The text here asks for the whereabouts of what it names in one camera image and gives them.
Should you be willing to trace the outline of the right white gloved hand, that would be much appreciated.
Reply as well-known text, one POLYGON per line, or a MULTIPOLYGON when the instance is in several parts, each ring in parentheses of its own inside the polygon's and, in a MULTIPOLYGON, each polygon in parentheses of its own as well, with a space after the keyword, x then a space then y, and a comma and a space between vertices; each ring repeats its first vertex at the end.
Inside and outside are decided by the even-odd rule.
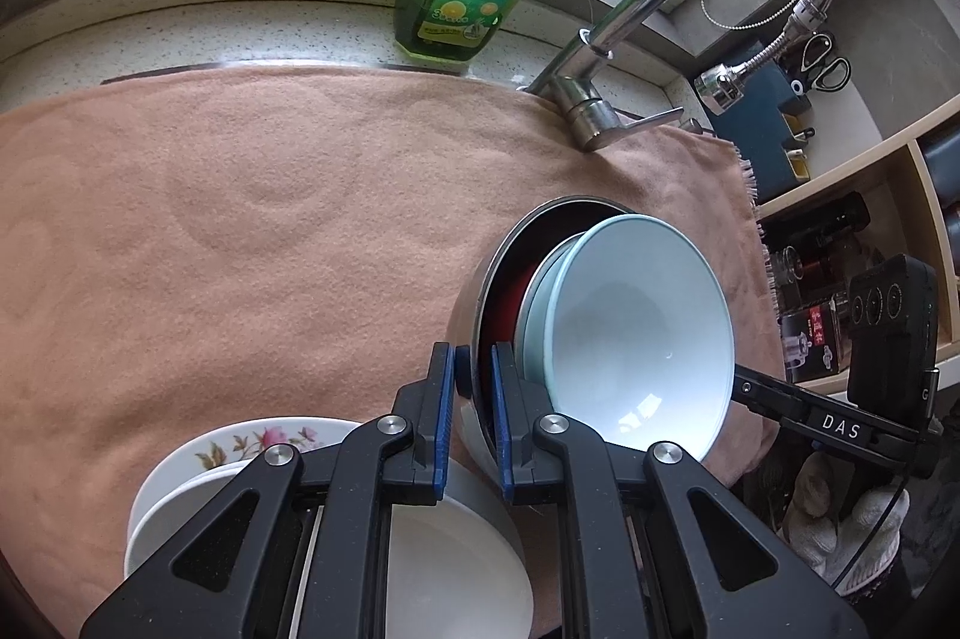
POLYGON ((827 454, 805 460, 779 538, 841 597, 864 590, 895 563, 910 493, 893 486, 867 490, 839 517, 839 468, 827 454))

